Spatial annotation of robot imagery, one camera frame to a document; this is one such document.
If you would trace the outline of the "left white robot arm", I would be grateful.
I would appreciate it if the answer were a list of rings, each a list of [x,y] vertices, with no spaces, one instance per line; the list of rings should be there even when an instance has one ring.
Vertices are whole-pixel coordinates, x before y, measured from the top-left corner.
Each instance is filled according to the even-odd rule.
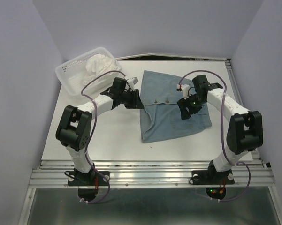
[[[128,80],[117,77],[112,86],[95,99],[88,97],[89,102],[83,105],[68,105],[64,108],[55,136],[68,150],[74,169],[79,173],[79,180],[85,185],[95,180],[94,163],[87,155],[87,147],[98,117],[119,105],[127,109],[143,109],[139,90],[134,87],[137,82],[136,77]]]

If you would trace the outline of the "light blue denim skirt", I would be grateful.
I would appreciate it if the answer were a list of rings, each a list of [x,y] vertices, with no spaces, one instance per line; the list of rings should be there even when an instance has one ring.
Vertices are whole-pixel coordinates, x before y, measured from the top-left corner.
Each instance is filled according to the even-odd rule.
[[[181,78],[175,75],[153,71],[143,73],[140,91],[144,106],[144,109],[140,110],[143,143],[195,135],[212,126],[206,104],[189,119],[181,119],[177,101],[183,96],[176,90],[180,80]]]

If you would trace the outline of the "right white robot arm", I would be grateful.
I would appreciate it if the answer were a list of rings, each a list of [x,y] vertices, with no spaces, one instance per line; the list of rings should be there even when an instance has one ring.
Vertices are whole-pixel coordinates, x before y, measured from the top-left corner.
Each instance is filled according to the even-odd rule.
[[[210,83],[205,75],[192,79],[194,94],[191,87],[181,81],[177,85],[183,97],[177,104],[181,119],[187,120],[198,113],[204,104],[209,103],[221,114],[221,125],[228,121],[225,131],[221,128],[221,154],[213,159],[207,170],[206,177],[212,183],[223,178],[223,173],[240,163],[240,159],[248,152],[254,151],[263,144],[263,122],[259,111],[250,111],[241,106],[227,94],[227,85]]]

